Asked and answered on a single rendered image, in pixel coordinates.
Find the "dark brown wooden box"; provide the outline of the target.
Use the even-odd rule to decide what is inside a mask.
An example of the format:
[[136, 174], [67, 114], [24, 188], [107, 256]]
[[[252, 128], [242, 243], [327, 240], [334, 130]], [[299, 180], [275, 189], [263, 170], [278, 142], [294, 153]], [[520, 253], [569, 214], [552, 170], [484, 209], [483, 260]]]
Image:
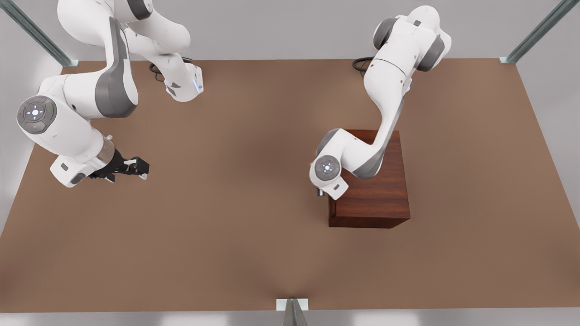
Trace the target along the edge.
[[401, 141], [395, 130], [376, 176], [358, 179], [345, 169], [341, 174], [348, 190], [328, 199], [330, 227], [391, 229], [410, 220]]

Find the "silver frame post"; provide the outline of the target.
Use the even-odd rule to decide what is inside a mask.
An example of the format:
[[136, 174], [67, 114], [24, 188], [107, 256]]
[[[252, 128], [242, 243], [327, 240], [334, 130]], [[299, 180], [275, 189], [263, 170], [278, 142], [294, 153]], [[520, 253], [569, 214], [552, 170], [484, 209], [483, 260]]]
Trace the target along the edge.
[[512, 50], [506, 57], [499, 57], [501, 64], [516, 64], [559, 21], [580, 3], [580, 0], [560, 0], [557, 6]]
[[0, 8], [62, 67], [79, 65], [79, 60], [71, 60], [12, 0], [0, 0]]
[[309, 309], [307, 298], [278, 298], [276, 310], [284, 310], [282, 326], [308, 326], [303, 312]]

